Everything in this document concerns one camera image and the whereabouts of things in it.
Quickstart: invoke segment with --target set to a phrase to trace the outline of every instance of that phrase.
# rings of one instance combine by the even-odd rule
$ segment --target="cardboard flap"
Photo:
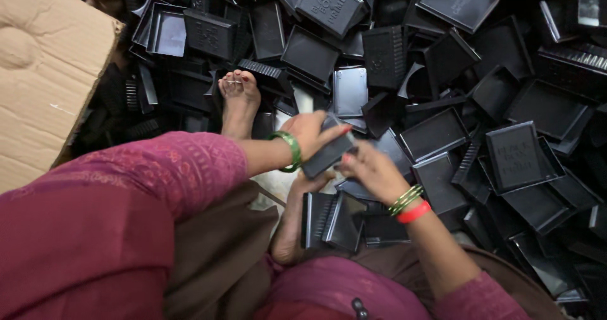
[[[51,168],[122,27],[80,0],[0,0],[0,193]]]

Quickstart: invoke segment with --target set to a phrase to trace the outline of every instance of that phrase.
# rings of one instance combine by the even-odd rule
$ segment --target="magenta embroidered sleeve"
[[[530,320],[520,305],[485,272],[437,301],[434,313],[439,320]]]
[[[171,132],[118,145],[65,163],[0,201],[64,187],[110,184],[163,201],[183,220],[247,179],[247,157],[232,140],[213,133]]]

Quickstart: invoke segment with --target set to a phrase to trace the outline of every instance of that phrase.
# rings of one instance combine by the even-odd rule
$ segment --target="pile of black boxes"
[[[451,231],[572,316],[607,318],[607,0],[125,0],[120,48],[72,149],[218,132],[217,80],[255,75],[253,137],[277,114],[388,153]],[[300,101],[307,100],[306,106]],[[352,134],[304,167],[319,174]],[[407,242],[357,181],[305,197],[302,246]]]

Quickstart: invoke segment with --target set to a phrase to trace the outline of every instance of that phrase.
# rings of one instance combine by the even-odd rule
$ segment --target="red fingernail polish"
[[[344,126],[344,130],[342,130],[341,135],[348,133],[350,130],[352,130],[352,126]]]

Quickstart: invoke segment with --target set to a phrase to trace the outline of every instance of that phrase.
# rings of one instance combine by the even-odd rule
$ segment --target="red bangle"
[[[403,223],[403,224],[411,223],[414,220],[416,220],[417,218],[420,218],[421,216],[428,213],[428,211],[430,211],[430,210],[432,210],[430,208],[430,204],[428,203],[428,201],[424,200],[423,203],[419,204],[411,211],[399,213],[396,216],[396,220],[398,220],[400,223]]]

